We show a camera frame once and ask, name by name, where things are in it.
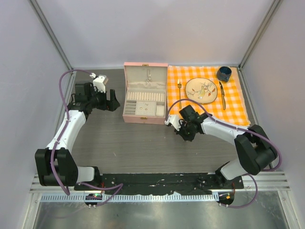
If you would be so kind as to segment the pink jewelry box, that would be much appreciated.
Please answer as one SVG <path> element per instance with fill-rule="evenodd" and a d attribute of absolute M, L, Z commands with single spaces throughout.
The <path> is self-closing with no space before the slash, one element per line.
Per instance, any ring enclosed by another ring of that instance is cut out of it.
<path fill-rule="evenodd" d="M 124 63 L 125 102 L 122 114 L 124 122 L 164 124 L 167 107 L 167 73 L 166 63 Z M 164 106 L 164 116 L 156 116 L 157 105 Z"/>

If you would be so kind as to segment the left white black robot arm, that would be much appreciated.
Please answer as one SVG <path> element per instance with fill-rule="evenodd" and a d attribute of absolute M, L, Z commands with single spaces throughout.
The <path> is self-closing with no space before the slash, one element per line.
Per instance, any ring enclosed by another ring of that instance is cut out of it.
<path fill-rule="evenodd" d="M 77 83 L 58 132 L 45 149 L 38 149 L 35 153 L 40 184 L 45 187 L 85 184 L 90 190 L 97 190 L 102 185 L 99 169 L 77 166 L 71 155 L 72 148 L 94 109 L 113 112 L 119 107 L 114 89 L 106 92 L 100 91 L 93 83 Z"/>

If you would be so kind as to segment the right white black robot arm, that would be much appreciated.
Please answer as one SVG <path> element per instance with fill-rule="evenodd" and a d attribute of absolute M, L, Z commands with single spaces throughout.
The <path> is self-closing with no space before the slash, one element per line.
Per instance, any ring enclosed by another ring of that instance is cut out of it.
<path fill-rule="evenodd" d="M 278 157 L 278 152 L 259 125 L 240 127 L 222 122 L 209 113 L 198 114 L 191 105 L 182 109 L 180 115 L 181 119 L 172 115 L 168 121 L 185 141 L 193 141 L 200 133 L 215 136 L 235 147 L 237 159 L 215 171 L 215 182 L 220 188 L 227 188 L 241 175 L 257 175 Z"/>

